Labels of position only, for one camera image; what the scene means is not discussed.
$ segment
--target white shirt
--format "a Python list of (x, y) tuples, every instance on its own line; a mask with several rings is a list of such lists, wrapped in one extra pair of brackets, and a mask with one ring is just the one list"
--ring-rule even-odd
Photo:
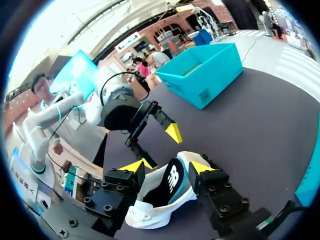
[[(50, 105), (56, 103), (59, 98), (67, 98), (68, 96), (70, 96), (70, 93), (67, 91), (57, 93)], [(41, 109), (46, 107), (47, 106), (42, 102)], [(101, 127), (85, 122), (86, 117), (81, 108), (73, 109), (58, 128), (63, 119), (64, 117), (59, 122), (47, 128), (48, 137), (50, 138), (53, 134), (53, 137), (51, 138), (52, 141), (61, 137), (74, 150), (92, 163), (106, 133)]]
[(170, 58), (166, 54), (160, 51), (156, 51), (152, 53), (151, 56), (154, 59), (154, 65), (157, 69), (170, 61)]

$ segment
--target shoe insole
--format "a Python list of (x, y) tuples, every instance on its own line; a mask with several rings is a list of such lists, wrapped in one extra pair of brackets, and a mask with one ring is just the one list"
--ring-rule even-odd
[(183, 188), (187, 177), (187, 169), (182, 160), (171, 159), (166, 166), (161, 183), (147, 193), (143, 202), (153, 205), (154, 208), (170, 204)]

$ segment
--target woman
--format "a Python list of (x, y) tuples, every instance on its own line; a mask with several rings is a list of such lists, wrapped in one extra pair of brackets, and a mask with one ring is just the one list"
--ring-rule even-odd
[(137, 65), (137, 69), (142, 77), (147, 78), (150, 75), (150, 71), (146, 64), (143, 64), (143, 60), (141, 57), (135, 57), (133, 59), (133, 63)]

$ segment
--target new balance logo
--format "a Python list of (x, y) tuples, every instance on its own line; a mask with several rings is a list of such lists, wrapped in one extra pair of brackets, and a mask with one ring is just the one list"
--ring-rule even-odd
[(177, 172), (176, 166), (173, 165), (170, 171), (170, 175), (168, 176), (170, 193), (172, 193), (172, 191), (174, 190), (174, 187), (177, 185), (178, 180), (179, 180), (179, 173)]

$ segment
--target pink shirt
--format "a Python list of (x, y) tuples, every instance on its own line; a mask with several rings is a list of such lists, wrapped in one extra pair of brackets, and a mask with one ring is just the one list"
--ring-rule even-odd
[(146, 66), (143, 66), (142, 62), (139, 63), (138, 70), (144, 78), (148, 77), (150, 74), (149, 68)]

